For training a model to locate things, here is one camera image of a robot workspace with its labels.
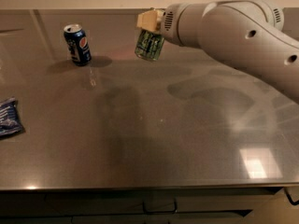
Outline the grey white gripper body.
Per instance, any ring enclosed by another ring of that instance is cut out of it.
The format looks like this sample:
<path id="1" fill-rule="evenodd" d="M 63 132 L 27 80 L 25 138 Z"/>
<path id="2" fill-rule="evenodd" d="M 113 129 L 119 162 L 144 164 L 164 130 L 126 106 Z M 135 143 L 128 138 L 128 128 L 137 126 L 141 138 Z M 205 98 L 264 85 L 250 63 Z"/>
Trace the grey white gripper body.
<path id="1" fill-rule="evenodd" d="M 172 44 L 199 47 L 197 32 L 202 16 L 202 4 L 171 5 L 164 11 L 160 33 Z"/>

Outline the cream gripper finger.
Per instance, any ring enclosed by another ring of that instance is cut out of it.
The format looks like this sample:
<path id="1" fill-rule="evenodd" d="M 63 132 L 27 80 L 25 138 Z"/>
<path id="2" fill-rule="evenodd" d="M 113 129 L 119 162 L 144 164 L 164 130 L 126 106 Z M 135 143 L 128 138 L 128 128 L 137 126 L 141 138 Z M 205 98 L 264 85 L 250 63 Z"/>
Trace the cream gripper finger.
<path id="1" fill-rule="evenodd" d="M 151 9 L 140 13 L 137 16 L 136 27 L 152 33 L 159 33 L 164 11 L 160 9 Z"/>

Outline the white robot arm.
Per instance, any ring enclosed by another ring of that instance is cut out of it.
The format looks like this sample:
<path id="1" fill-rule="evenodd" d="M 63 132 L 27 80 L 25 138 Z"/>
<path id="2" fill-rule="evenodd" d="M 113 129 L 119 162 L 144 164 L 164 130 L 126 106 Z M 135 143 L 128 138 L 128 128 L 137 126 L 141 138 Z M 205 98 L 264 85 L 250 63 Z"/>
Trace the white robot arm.
<path id="1" fill-rule="evenodd" d="M 201 49 L 299 102 L 299 42 L 282 32 L 284 14 L 264 0 L 174 4 L 140 13 L 136 26 L 166 41 Z"/>

